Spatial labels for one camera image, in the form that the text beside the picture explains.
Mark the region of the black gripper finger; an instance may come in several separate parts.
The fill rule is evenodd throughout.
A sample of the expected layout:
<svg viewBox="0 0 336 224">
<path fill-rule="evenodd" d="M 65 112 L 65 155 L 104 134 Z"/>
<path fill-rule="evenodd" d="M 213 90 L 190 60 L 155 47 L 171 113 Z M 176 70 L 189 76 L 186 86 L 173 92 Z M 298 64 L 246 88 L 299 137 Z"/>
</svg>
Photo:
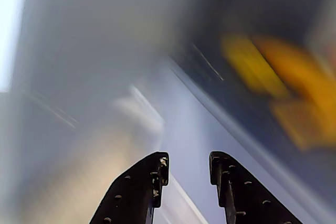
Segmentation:
<svg viewBox="0 0 336 224">
<path fill-rule="evenodd" d="M 227 223 L 301 223 L 252 173 L 227 153 L 210 153 L 209 172 Z"/>
<path fill-rule="evenodd" d="M 90 223 L 152 223 L 161 206 L 162 187 L 169 183 L 169 155 L 154 152 L 117 177 Z"/>
</svg>

